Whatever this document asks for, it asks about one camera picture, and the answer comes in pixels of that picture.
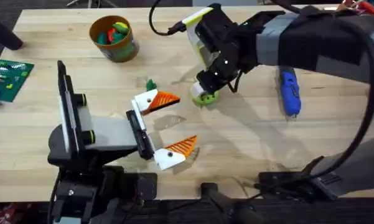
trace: red fabric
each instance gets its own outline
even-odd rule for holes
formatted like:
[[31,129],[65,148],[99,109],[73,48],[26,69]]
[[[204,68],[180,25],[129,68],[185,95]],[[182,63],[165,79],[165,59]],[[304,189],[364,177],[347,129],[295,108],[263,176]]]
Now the red fabric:
[[18,208],[27,208],[30,205],[21,203],[11,203],[0,211],[0,224],[16,224],[20,216],[16,214]]

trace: wire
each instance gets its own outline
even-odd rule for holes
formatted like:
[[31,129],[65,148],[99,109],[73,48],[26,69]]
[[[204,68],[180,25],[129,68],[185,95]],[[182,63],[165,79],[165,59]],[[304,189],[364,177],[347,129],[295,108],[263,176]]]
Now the wire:
[[153,212],[135,212],[135,211],[132,211],[132,209],[130,210],[126,210],[122,207],[120,207],[120,209],[122,210],[122,212],[125,212],[125,213],[130,213],[130,214],[133,214],[133,215],[153,215],[153,214],[159,214],[159,213],[169,213],[169,212],[173,212],[175,210],[178,210],[178,209],[181,209],[181,208],[185,208],[185,207],[189,207],[189,206],[192,206],[192,205],[195,205],[197,203],[200,203],[201,202],[201,199],[199,200],[194,200],[192,202],[187,202],[187,203],[184,203],[182,205],[178,205],[178,206],[175,206],[173,208],[170,208],[166,211],[153,211]]
[[54,207],[54,197],[55,197],[55,193],[57,192],[57,188],[58,188],[58,184],[62,178],[62,170],[60,169],[58,171],[58,174],[57,174],[57,178],[54,182],[54,187],[51,191],[51,196],[50,196],[50,202],[49,202],[49,209],[47,210],[47,224],[52,224],[53,221],[52,221],[52,218],[51,218],[51,213],[52,213],[52,209]]
[[184,32],[187,30],[187,26],[182,23],[182,21],[176,22],[172,27],[168,28],[168,31],[166,33],[159,32],[155,29],[154,24],[152,23],[152,16],[154,14],[155,8],[160,3],[161,0],[156,0],[154,4],[151,7],[151,10],[149,11],[148,21],[149,26],[151,27],[152,31],[154,31],[155,34],[161,35],[161,36],[168,36],[173,35],[176,32]]
[[296,14],[300,14],[300,9],[298,7],[294,7],[291,4],[286,3],[287,0],[270,0],[272,3],[281,6],[282,8],[294,12]]
[[255,198],[258,198],[259,196],[263,195],[264,193],[275,189],[276,187],[280,187],[284,184],[289,184],[291,182],[300,181],[300,180],[311,180],[318,178],[320,176],[329,174],[339,168],[358,148],[360,145],[363,137],[365,136],[365,133],[368,131],[369,125],[372,121],[373,115],[374,115],[374,43],[371,40],[371,38],[364,33],[359,27],[356,25],[350,24],[348,22],[345,22],[340,19],[334,19],[334,22],[341,28],[349,33],[353,34],[357,39],[359,39],[362,43],[364,48],[366,49],[368,53],[368,61],[369,61],[369,69],[370,69],[370,91],[368,95],[368,101],[367,101],[367,108],[365,110],[364,117],[362,119],[360,128],[358,129],[353,141],[349,145],[349,147],[343,152],[343,154],[328,168],[325,170],[318,172],[314,175],[303,175],[297,178],[289,179],[277,184],[274,184],[264,190],[262,190],[259,194],[256,194],[248,199],[246,199],[246,202],[249,202],[250,200],[253,200]]
[[238,91],[239,80],[241,79],[243,72],[240,70],[238,76],[235,79],[234,87],[231,86],[231,83],[227,83],[228,87],[230,88],[231,92],[236,93]]
[[152,31],[154,31],[155,34],[167,36],[170,34],[157,31],[154,27],[154,24],[152,23],[152,16],[154,14],[156,6],[160,3],[160,1],[161,0],[155,0],[154,4],[151,7],[151,10],[149,11],[149,26],[151,27]]
[[[136,206],[136,203],[134,203],[134,204],[131,206],[130,210],[132,210],[135,206]],[[126,223],[126,220],[127,220],[127,217],[128,217],[129,214],[130,214],[130,213],[126,213],[126,214],[124,215],[124,217],[123,217],[123,221],[121,222],[121,224]]]

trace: green object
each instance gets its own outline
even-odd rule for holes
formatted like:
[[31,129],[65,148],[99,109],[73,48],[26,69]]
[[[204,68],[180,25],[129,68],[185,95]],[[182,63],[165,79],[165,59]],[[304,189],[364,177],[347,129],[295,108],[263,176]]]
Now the green object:
[[111,44],[116,44],[118,42],[121,42],[124,39],[124,35],[117,33],[117,32],[114,32],[112,34],[112,37],[113,37],[113,40],[111,41]]
[[106,36],[105,32],[100,32],[97,38],[97,43],[102,44],[102,45],[108,44],[108,37]]
[[112,26],[121,34],[127,34],[129,32],[129,29],[120,25],[120,24],[112,24]]
[[218,91],[214,92],[214,95],[203,95],[201,97],[195,98],[192,97],[192,101],[198,105],[210,105],[214,103],[218,98]]
[[32,71],[34,65],[23,62],[0,60],[0,75],[6,76],[4,82],[0,82],[0,101],[12,102],[25,80]]
[[148,80],[147,82],[147,91],[155,90],[156,84],[152,80]]

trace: small green toy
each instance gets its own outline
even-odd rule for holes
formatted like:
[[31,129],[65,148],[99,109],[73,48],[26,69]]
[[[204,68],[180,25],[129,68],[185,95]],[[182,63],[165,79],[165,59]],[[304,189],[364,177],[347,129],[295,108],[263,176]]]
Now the small green toy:
[[218,91],[214,95],[202,95],[201,97],[192,97],[192,101],[198,105],[206,106],[211,105],[218,98]]
[[117,22],[112,26],[121,34],[127,35],[129,33],[129,27],[123,22]]
[[105,32],[100,32],[100,34],[98,35],[98,38],[97,38],[97,43],[99,43],[101,45],[108,44],[108,37],[106,36]]
[[118,42],[121,42],[124,39],[124,35],[120,33],[113,33],[112,34],[113,40],[111,41],[111,44],[116,44]]
[[147,82],[147,91],[155,90],[156,84],[152,80],[148,80]]

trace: colorful toy pieces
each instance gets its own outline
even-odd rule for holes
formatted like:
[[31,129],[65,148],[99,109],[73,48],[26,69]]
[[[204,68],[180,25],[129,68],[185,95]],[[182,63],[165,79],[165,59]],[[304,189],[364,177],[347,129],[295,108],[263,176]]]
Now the colorful toy pieces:
[[112,26],[113,28],[106,33],[101,32],[98,35],[97,43],[102,45],[116,44],[121,42],[129,33],[129,27],[124,22],[116,22]]

